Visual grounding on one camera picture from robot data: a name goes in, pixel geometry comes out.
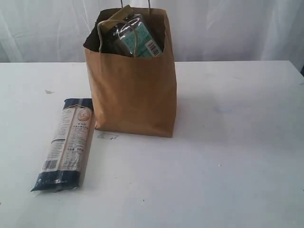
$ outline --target paper bag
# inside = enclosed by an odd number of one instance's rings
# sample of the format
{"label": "paper bag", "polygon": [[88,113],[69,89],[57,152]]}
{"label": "paper bag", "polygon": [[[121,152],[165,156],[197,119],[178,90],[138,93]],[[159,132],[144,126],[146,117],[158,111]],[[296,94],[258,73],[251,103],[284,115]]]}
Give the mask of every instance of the paper bag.
{"label": "paper bag", "polygon": [[164,44],[158,57],[99,53],[97,24],[119,9],[100,12],[84,43],[96,129],[172,137],[176,116],[176,75],[165,10],[133,8]]}

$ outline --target white backdrop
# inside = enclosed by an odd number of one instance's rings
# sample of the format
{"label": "white backdrop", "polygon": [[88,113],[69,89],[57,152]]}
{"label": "white backdrop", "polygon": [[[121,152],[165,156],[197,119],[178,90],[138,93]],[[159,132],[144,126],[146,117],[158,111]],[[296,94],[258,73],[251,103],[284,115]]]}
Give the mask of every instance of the white backdrop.
{"label": "white backdrop", "polygon": [[[125,0],[146,7],[147,0]],[[168,12],[176,61],[304,65],[304,0],[151,0]],[[83,62],[99,11],[119,0],[0,0],[0,62]]]}

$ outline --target metal handle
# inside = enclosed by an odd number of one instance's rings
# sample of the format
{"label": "metal handle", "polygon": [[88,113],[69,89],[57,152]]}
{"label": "metal handle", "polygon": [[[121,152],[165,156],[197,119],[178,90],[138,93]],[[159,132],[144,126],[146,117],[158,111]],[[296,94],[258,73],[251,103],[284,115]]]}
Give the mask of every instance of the metal handle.
{"label": "metal handle", "polygon": [[108,19],[108,20],[100,21],[97,24],[97,33],[98,33],[98,36],[99,36],[99,39],[100,39],[99,52],[100,53],[102,52],[102,46],[103,46],[103,38],[102,38],[102,33],[101,33],[101,26],[103,24],[107,23],[107,22],[119,22],[119,23],[123,23],[125,25],[130,26],[130,28],[133,30],[133,32],[135,34],[135,47],[134,47],[133,56],[136,57],[136,55],[137,55],[137,48],[138,48],[138,34],[137,34],[137,31],[133,28],[133,26],[128,21],[125,21],[125,20]]}
{"label": "metal handle", "polygon": [[[124,7],[123,0],[120,0],[120,3],[121,3],[121,5],[122,5],[122,7]],[[150,9],[151,9],[150,0],[148,0],[148,4],[149,4],[149,13],[150,13]]]}

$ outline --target table surface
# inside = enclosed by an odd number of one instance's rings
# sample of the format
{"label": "table surface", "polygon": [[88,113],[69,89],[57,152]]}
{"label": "table surface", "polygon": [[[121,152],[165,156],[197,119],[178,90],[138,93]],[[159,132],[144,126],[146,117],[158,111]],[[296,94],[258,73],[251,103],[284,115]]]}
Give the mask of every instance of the table surface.
{"label": "table surface", "polygon": [[176,63],[172,139],[95,131],[83,186],[31,193],[85,63],[0,64],[0,227],[302,228],[304,79],[288,61]]}

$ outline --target logo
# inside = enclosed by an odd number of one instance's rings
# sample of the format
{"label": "logo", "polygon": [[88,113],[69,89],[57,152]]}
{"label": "logo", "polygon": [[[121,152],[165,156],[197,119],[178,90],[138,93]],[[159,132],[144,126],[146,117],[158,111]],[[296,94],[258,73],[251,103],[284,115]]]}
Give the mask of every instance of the logo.
{"label": "logo", "polygon": [[90,119],[90,112],[88,110],[84,109],[78,113],[79,121],[84,122],[84,121],[87,121],[88,119]]}

